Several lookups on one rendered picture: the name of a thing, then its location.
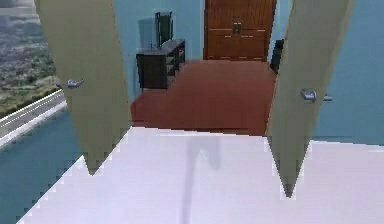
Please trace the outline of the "black television stand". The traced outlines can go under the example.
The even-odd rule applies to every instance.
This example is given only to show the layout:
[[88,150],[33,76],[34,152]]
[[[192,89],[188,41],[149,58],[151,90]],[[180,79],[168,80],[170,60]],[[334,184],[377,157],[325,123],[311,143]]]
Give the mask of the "black television stand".
[[136,54],[139,84],[142,89],[167,89],[185,62],[185,40],[174,39],[160,48],[142,50]]

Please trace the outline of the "brown wooden cabinet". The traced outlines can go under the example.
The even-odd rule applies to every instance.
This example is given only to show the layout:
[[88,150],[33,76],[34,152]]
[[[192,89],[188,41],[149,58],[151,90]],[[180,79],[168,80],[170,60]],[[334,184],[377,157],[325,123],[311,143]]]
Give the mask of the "brown wooden cabinet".
[[205,60],[267,61],[277,0],[205,0]]

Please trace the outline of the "beige room door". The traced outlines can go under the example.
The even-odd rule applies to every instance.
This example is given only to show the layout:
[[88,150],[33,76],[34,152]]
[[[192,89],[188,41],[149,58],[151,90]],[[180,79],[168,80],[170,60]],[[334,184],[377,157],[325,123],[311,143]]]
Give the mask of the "beige room door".
[[114,0],[34,0],[88,172],[98,172],[132,125]]
[[330,84],[356,0],[292,0],[266,131],[286,197],[294,194],[324,101],[306,103],[302,89],[322,98]]

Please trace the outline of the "window with landscape view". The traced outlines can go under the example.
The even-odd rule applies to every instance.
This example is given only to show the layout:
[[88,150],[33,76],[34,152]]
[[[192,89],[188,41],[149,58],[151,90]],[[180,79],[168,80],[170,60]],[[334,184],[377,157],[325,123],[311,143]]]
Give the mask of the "window with landscape view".
[[0,151],[66,107],[34,0],[0,0]]

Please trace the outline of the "black chair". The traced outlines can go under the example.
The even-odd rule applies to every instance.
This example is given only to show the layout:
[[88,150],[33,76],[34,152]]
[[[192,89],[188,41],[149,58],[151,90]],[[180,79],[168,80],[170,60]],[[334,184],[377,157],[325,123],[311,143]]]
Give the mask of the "black chair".
[[277,40],[275,42],[275,46],[273,49],[273,54],[270,62],[270,68],[275,73],[278,73],[278,70],[279,70],[283,48],[284,48],[284,40],[283,39]]

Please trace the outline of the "black television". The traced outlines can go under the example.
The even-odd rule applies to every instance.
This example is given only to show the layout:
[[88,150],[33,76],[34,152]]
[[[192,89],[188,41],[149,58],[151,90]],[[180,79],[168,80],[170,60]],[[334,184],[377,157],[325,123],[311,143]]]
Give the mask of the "black television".
[[155,23],[157,47],[160,48],[165,42],[173,38],[172,12],[156,12]]

